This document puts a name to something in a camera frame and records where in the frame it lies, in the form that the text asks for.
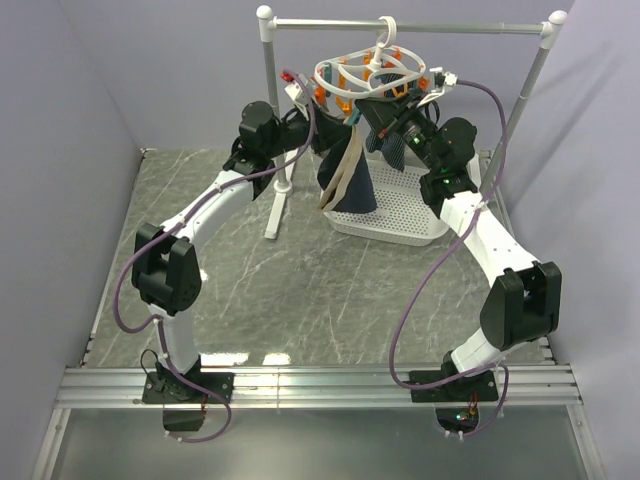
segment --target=marble floor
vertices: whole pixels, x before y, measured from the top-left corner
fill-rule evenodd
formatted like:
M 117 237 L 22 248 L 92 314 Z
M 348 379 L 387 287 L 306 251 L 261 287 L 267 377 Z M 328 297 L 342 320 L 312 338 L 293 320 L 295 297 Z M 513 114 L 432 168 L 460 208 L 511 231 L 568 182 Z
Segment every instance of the marble floor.
M 172 217 L 216 177 L 222 150 L 147 152 L 114 267 L 133 252 L 143 222 Z M 400 313 L 431 263 L 453 241 L 448 232 L 426 247 L 395 245 L 334 231 L 317 210 L 319 160 L 299 162 L 295 194 L 276 241 L 263 237 L 272 188 L 236 214 L 204 247 L 206 276 L 195 308 L 195 339 L 209 364 L 331 365 L 385 362 Z M 398 362 L 440 362 L 479 326 L 488 293 L 482 271 L 464 248 L 435 274 L 407 322 Z M 109 305 L 113 281 L 88 356 L 90 367 L 133 367 L 144 348 L 157 350 L 153 328 L 121 332 Z M 127 281 L 121 294 L 129 325 L 147 317 Z M 514 352 L 513 363 L 544 360 L 537 343 Z

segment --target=black bracket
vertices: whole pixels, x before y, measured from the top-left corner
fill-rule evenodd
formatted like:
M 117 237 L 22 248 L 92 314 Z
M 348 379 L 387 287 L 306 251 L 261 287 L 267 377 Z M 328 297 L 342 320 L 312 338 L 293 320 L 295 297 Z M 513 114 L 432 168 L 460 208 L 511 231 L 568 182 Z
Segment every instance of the black bracket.
M 145 223 L 136 232 L 135 251 L 162 233 L 162 228 Z M 166 238 L 133 264 L 131 283 L 146 304 L 158 305 L 169 315 L 186 310 L 202 288 L 195 247 L 186 238 Z
M 232 372 L 202 372 L 200 360 L 184 374 L 187 380 L 218 394 L 227 403 L 231 401 L 235 374 Z M 219 404 L 214 398 L 205 396 L 178 380 L 170 370 L 156 362 L 156 371 L 149 372 L 142 393 L 146 405 L 201 404 L 203 410 L 167 410 L 162 418 L 165 430 L 170 432 L 195 432 L 204 422 L 204 405 Z
M 409 372 L 411 385 L 426 385 L 451 377 L 458 373 L 451 361 L 451 352 L 445 355 L 440 370 L 412 370 Z M 463 377 L 442 387 L 430 390 L 411 390 L 413 403 L 467 403 L 472 395 L 479 402 L 498 400 L 498 387 L 493 372 L 486 371 L 472 377 Z
M 562 273 L 553 262 L 507 269 L 496 278 L 480 312 L 485 337 L 495 348 L 537 340 L 558 328 Z

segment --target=white wall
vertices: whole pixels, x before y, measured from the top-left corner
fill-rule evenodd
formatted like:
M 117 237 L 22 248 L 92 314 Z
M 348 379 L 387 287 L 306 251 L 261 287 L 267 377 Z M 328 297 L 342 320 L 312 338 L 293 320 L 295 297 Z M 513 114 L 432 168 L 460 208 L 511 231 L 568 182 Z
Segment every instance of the white wall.
M 563 271 L 552 342 L 570 361 L 610 478 L 640 476 L 640 76 L 633 0 L 578 0 L 510 145 L 516 233 Z
M 140 152 L 55 0 L 0 2 L 0 476 L 84 353 Z
M 256 8 L 282 18 L 539 23 L 573 0 L 60 0 L 139 143 L 228 147 L 240 112 L 266 99 Z M 323 59 L 374 44 L 371 32 L 278 32 L 276 64 L 307 74 Z M 398 43 L 468 80 L 494 88 L 510 109 L 538 48 L 535 36 L 401 34 Z M 479 126 L 479 146 L 499 137 L 495 107 L 460 88 L 445 116 Z

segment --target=metal extrusion frame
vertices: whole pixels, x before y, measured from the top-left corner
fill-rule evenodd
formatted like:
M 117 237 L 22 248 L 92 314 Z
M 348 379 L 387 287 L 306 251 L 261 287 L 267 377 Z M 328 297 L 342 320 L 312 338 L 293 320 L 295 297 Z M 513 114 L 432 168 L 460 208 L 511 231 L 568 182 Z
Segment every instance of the metal extrusion frame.
M 410 370 L 439 370 L 440 365 L 398 367 L 401 379 Z M 568 365 L 514 365 L 507 406 L 581 405 L 582 399 Z M 367 409 L 462 407 L 466 403 L 412 403 L 409 390 L 398 387 L 387 366 L 220 367 L 203 371 L 235 373 L 233 409 Z M 502 389 L 504 373 L 498 372 Z M 55 408 L 200 409 L 200 403 L 144 405 L 146 376 L 139 369 L 69 369 L 62 379 Z M 211 405 L 209 408 L 222 408 Z

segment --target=white perforated tray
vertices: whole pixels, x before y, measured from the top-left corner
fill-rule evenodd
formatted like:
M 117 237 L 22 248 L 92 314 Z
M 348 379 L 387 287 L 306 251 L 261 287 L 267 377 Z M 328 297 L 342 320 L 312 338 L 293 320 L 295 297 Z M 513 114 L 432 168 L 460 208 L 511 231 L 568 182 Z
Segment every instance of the white perforated tray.
M 423 247 L 449 227 L 422 201 L 420 177 L 428 170 L 405 167 L 399 172 L 382 160 L 367 159 L 378 209 L 367 214 L 326 212 L 338 232 Z

